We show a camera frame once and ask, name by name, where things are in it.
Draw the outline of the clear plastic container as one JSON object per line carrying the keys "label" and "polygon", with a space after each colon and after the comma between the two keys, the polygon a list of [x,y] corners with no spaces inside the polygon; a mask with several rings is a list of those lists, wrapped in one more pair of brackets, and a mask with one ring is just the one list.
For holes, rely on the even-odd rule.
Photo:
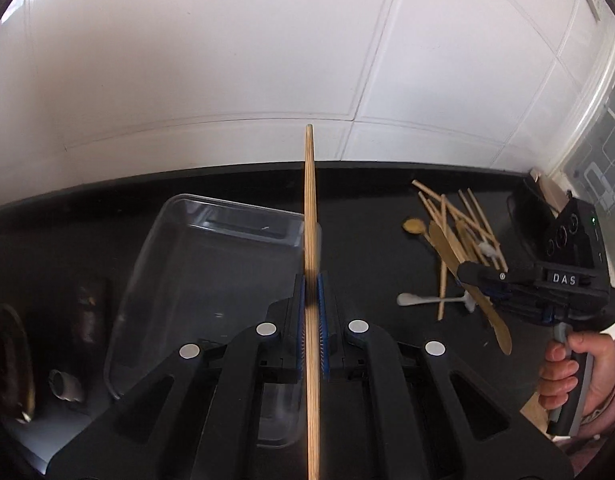
{"label": "clear plastic container", "polygon": [[121,398],[172,352],[229,344],[293,294],[303,270],[296,212],[182,194],[142,245],[118,310],[104,377]]}

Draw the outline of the silver spoon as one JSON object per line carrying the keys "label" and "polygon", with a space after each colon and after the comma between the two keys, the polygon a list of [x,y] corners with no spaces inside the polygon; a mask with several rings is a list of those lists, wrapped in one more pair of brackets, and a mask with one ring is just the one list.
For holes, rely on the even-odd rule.
{"label": "silver spoon", "polygon": [[441,302],[445,302],[445,304],[458,302],[458,304],[463,304],[469,312],[473,312],[475,310],[475,306],[477,305],[469,292],[464,292],[458,297],[449,298],[423,297],[410,294],[409,292],[402,292],[396,298],[396,304],[399,307],[414,307],[421,306],[422,304],[441,304]]}

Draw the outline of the metal cup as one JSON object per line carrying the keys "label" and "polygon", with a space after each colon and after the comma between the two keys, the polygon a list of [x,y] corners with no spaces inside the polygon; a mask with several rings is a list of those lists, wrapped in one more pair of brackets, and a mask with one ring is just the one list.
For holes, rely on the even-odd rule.
{"label": "metal cup", "polygon": [[62,401],[82,403],[85,393],[80,381],[71,374],[52,370],[49,374],[49,385],[53,395]]}

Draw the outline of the gold spoon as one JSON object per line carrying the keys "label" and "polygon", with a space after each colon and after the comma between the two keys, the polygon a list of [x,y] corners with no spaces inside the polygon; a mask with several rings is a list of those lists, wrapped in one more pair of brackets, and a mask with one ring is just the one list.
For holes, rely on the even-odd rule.
{"label": "gold spoon", "polygon": [[428,232],[428,226],[423,220],[419,218],[407,218],[402,224],[402,229],[407,234],[422,237],[432,248],[434,248],[434,244]]}

